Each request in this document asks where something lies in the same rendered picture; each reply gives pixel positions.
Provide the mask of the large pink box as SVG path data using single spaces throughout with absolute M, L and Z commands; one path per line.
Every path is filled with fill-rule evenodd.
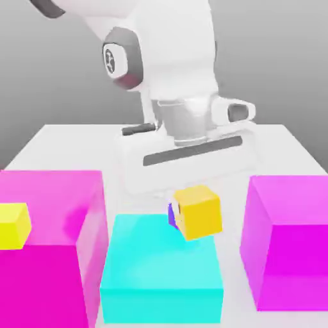
M 108 250 L 98 170 L 4 170 L 0 203 L 25 203 L 31 232 L 0 250 L 0 328 L 95 328 Z

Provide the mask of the large cyan box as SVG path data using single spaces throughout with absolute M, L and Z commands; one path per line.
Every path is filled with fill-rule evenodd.
M 106 324 L 218 324 L 224 285 L 214 238 L 188 242 L 164 214 L 119 214 L 100 293 Z

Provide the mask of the small purple cube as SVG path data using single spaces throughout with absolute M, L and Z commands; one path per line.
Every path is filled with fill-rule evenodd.
M 179 229 L 178 226 L 176 225 L 175 215 L 174 215 L 174 211 L 173 211 L 171 202 L 168 204 L 168 224 L 176 229 Z

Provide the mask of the small orange cube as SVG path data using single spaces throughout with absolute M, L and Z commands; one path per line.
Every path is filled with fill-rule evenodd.
M 186 241 L 222 231 L 220 197 L 206 185 L 175 191 L 173 205 L 176 225 Z

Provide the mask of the small yellow cube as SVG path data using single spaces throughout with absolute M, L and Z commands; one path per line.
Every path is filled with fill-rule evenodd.
M 19 250 L 31 232 L 26 203 L 0 203 L 0 250 Z

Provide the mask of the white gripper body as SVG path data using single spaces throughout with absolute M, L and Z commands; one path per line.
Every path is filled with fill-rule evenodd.
M 165 129 L 118 137 L 119 163 L 126 190 L 142 194 L 168 190 L 256 167 L 253 122 L 210 132 L 202 144 L 177 147 Z

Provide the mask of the large magenta box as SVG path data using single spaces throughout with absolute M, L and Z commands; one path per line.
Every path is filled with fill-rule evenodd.
M 328 176 L 252 176 L 240 255 L 258 311 L 328 311 Z

